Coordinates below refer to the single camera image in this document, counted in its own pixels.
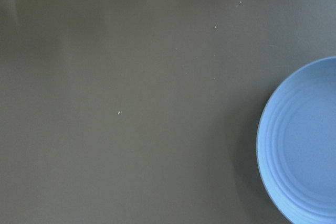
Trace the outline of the blue round plate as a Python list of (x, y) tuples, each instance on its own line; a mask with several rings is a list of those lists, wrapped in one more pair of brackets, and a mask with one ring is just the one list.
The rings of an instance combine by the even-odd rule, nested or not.
[(335, 223), (335, 57), (288, 76), (261, 115), (256, 155), (272, 203), (292, 223)]

